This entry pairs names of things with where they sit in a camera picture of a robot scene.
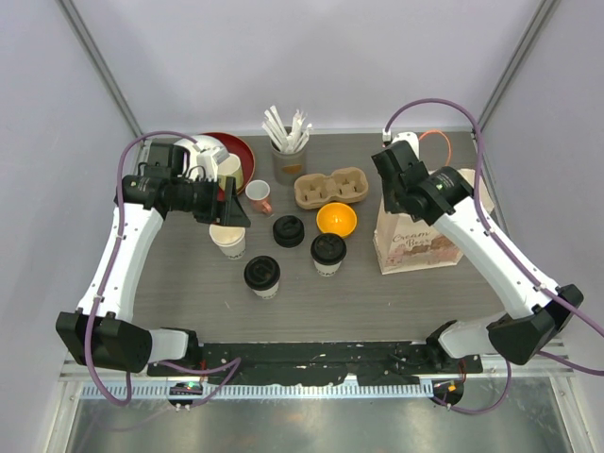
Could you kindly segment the stack of white paper cups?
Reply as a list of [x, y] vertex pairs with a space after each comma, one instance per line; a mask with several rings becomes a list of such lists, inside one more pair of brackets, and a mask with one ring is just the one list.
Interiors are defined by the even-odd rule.
[[246, 250], [245, 228], [211, 225], [209, 235], [215, 245], [230, 260], [240, 259]]

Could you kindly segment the stack of black lids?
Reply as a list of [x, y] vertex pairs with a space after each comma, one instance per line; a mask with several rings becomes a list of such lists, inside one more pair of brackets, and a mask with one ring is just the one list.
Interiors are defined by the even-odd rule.
[[273, 224], [273, 237], [279, 246], [294, 248], [304, 240], [304, 223], [294, 215], [281, 216]]

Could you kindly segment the black lid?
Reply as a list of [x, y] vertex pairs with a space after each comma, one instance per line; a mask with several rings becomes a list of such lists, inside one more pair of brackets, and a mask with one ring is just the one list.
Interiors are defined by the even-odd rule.
[[257, 256], [245, 265], [243, 279], [251, 290], [269, 290], [279, 282], [279, 264], [272, 257]]
[[322, 233], [310, 245], [312, 258], [324, 265], [341, 262], [347, 253], [344, 239], [335, 233]]

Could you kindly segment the paper takeout bag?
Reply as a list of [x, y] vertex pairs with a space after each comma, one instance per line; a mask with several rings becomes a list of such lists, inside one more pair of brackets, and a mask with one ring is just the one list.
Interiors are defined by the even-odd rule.
[[[447, 144], [445, 163], [450, 163], [452, 146], [443, 131], [432, 129], [423, 132], [418, 137], [419, 146], [429, 134], [439, 134], [445, 139]], [[489, 195], [483, 179], [479, 184], [479, 196], [487, 214], [493, 214], [495, 202]], [[428, 226], [423, 221], [414, 222], [406, 213], [386, 212], [383, 196], [380, 199], [373, 243], [380, 272], [383, 275], [455, 266], [463, 257], [462, 251], [433, 226]]]

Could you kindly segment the cardboard cup carrier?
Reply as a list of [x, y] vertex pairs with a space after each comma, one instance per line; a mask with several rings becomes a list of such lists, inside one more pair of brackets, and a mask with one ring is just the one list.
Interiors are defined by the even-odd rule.
[[358, 203], [369, 193], [369, 183], [363, 170], [346, 167], [330, 175], [309, 174], [294, 183], [294, 200], [303, 210], [322, 208], [331, 202]]

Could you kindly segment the white paper cup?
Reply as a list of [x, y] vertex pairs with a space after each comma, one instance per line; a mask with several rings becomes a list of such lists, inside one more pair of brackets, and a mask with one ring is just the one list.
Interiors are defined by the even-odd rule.
[[268, 289], [254, 290], [254, 294], [262, 299], [271, 299], [277, 295], [279, 282], [276, 282]]
[[323, 277], [333, 276], [340, 268], [343, 259], [314, 259], [313, 263], [317, 273]]

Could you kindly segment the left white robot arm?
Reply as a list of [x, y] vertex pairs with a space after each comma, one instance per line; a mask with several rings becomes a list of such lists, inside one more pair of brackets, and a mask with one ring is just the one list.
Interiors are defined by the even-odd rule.
[[141, 372], [168, 361], [183, 377], [201, 363], [196, 335], [181, 328], [147, 330], [133, 325], [133, 305], [150, 247], [171, 211], [203, 224], [250, 227], [234, 188], [185, 177], [125, 176], [115, 198], [112, 230], [92, 282], [73, 312], [63, 311], [56, 331], [80, 365]]

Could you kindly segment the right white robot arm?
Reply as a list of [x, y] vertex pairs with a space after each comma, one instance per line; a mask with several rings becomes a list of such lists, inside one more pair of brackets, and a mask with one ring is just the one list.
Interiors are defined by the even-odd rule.
[[426, 350], [431, 369], [450, 371], [471, 354], [498, 353], [524, 365], [567, 325], [584, 300], [574, 284], [541, 272], [490, 220], [474, 189], [450, 166], [429, 171], [413, 146], [399, 140], [372, 157], [381, 178], [384, 209], [423, 221], [455, 244], [501, 300], [504, 311], [437, 330]]

